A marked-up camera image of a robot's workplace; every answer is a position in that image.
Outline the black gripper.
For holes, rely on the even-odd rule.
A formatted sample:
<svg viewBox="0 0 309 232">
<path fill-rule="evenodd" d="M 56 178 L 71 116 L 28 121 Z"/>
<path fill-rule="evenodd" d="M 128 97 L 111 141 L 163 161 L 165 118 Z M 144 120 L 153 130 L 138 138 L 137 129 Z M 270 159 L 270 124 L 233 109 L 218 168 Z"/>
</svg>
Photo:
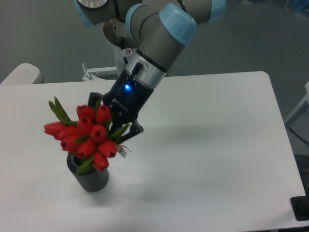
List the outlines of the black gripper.
<svg viewBox="0 0 309 232">
<path fill-rule="evenodd" d="M 153 91 L 153 88 L 135 80 L 133 75 L 124 70 L 108 93 L 103 95 L 98 92 L 91 92 L 87 105 L 96 109 L 103 101 L 110 108 L 114 122 L 132 122 L 129 132 L 120 137 L 118 143 L 121 144 L 144 131 L 136 119 L 140 109 Z"/>
</svg>

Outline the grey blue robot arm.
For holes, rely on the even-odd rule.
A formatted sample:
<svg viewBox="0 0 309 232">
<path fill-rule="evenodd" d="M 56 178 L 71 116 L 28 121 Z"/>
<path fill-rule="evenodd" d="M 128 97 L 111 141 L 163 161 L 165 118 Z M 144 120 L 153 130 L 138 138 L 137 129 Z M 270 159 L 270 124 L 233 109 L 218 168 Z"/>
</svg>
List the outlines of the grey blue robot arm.
<svg viewBox="0 0 309 232">
<path fill-rule="evenodd" d="M 86 25 L 112 19 L 125 23 L 137 50 L 106 94 L 92 92 L 88 105 L 102 100 L 113 114 L 110 140 L 120 144 L 143 131 L 138 113 L 200 24 L 225 13 L 224 0 L 76 0 Z"/>
</svg>

